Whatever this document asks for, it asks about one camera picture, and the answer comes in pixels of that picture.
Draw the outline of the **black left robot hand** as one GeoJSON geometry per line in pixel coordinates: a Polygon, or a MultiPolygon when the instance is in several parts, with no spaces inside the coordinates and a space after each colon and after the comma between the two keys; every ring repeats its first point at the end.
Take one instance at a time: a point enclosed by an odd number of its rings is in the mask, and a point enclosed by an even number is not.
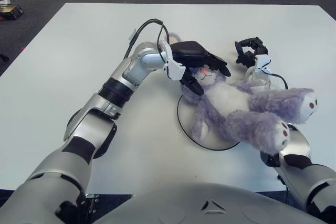
{"type": "Polygon", "coordinates": [[[219,70],[221,74],[230,77],[231,73],[226,67],[227,62],[207,51],[196,41],[182,41],[170,45],[173,59],[186,67],[180,83],[197,95],[203,95],[204,90],[193,77],[192,68],[202,68],[207,65],[211,70],[219,70]]]}

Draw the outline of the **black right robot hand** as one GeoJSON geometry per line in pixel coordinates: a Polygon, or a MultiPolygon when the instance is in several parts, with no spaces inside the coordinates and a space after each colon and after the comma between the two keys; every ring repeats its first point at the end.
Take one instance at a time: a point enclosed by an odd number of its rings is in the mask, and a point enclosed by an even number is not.
{"type": "Polygon", "coordinates": [[[248,38],[234,42],[238,53],[236,63],[241,63],[243,66],[252,67],[256,64],[257,55],[268,55],[268,49],[263,45],[263,41],[258,37],[248,38]],[[254,50],[243,51],[243,47],[249,47],[254,50]]]}

